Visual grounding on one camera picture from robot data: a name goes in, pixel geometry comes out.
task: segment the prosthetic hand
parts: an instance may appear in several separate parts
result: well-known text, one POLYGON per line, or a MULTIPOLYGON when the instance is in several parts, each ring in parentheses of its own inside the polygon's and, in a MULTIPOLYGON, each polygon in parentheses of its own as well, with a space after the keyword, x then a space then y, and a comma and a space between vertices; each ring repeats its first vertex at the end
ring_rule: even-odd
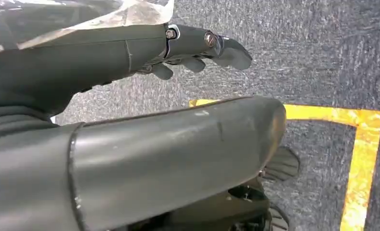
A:
POLYGON ((235 40, 180 25, 81 30, 0 53, 0 230, 108 230, 255 177, 277 149, 285 109, 247 97, 58 127, 49 117, 92 86, 199 72, 203 59, 248 68, 235 40))

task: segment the metal screw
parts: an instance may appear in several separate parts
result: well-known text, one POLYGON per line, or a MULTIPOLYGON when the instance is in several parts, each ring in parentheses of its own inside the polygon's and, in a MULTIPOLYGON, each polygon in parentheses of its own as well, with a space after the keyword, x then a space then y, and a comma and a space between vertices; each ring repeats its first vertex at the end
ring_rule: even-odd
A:
POLYGON ((265 170, 259 170, 258 177, 264 177, 265 176, 265 170))
POLYGON ((204 39, 205 39, 205 43, 209 47, 215 46, 215 43, 217 42, 217 39, 215 38, 215 34, 213 34, 211 31, 208 31, 207 33, 205 33, 204 39))
POLYGON ((168 39, 175 39, 176 36, 177 36, 177 33, 176 33, 175 30, 173 30, 173 29, 168 29, 168 30, 166 31, 166 37, 167 37, 168 39))

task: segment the yellow floor line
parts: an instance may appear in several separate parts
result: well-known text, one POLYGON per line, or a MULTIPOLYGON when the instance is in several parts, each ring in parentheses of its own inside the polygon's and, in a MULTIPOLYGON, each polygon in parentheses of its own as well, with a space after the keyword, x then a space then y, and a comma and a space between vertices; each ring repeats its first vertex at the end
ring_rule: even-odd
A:
MULTIPOLYGON (((190 107, 217 100, 191 100, 190 107)), ((341 231, 362 231, 380 143, 380 111, 285 104, 289 120, 324 120, 356 127, 341 231)))

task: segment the gray carpet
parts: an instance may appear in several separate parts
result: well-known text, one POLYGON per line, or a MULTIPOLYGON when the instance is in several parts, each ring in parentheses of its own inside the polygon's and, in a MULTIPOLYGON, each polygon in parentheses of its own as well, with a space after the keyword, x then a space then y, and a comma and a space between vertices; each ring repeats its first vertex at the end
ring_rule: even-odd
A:
MULTIPOLYGON (((285 103, 380 110, 380 0, 176 0, 173 22, 237 39, 254 62, 246 71, 211 64, 162 81, 136 76, 74 97, 58 122, 94 121, 187 107, 190 99, 241 95, 285 103)), ((338 230, 354 128, 288 122, 284 145, 301 158, 301 175, 266 183, 293 229, 338 230)), ((366 230, 380 231, 380 151, 366 230)))

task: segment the clear plastic wrap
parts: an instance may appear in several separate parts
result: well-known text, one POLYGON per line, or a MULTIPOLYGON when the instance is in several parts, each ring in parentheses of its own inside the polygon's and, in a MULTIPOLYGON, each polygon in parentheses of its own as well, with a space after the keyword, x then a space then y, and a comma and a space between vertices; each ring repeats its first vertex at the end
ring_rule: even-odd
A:
POLYGON ((0 0, 0 51, 76 30, 168 22, 174 0, 0 0))

